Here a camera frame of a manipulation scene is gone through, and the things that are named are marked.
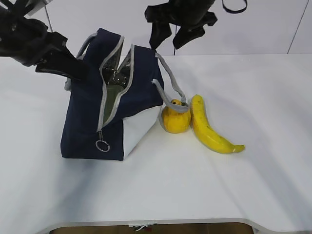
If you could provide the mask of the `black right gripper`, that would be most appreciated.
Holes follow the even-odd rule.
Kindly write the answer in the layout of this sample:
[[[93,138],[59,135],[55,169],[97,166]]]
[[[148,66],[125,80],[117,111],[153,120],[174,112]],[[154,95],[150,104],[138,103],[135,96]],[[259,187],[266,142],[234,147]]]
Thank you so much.
[[[157,49],[171,36],[171,24],[181,27],[173,39],[175,49],[202,37],[203,25],[213,26],[217,22],[215,13],[209,11],[213,4],[213,0],[170,0],[147,6],[145,18],[152,23],[150,47]]]

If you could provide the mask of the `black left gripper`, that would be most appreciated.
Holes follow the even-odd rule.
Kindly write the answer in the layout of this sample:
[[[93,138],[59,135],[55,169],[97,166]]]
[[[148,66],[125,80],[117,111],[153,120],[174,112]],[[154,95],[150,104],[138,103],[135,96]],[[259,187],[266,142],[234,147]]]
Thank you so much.
[[[37,19],[0,18],[0,55],[24,66],[37,65],[37,73],[85,80],[85,64],[66,47],[67,38]]]

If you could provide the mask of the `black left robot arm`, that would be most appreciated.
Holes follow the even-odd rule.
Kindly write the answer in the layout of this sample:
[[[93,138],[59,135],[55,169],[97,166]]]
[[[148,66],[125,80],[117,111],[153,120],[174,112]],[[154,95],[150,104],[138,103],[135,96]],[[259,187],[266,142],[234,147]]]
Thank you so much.
[[[85,80],[88,66],[68,50],[68,39],[58,32],[49,32],[42,21],[25,17],[35,6],[32,0],[2,1],[1,57],[10,57],[26,67],[35,66],[37,73]]]

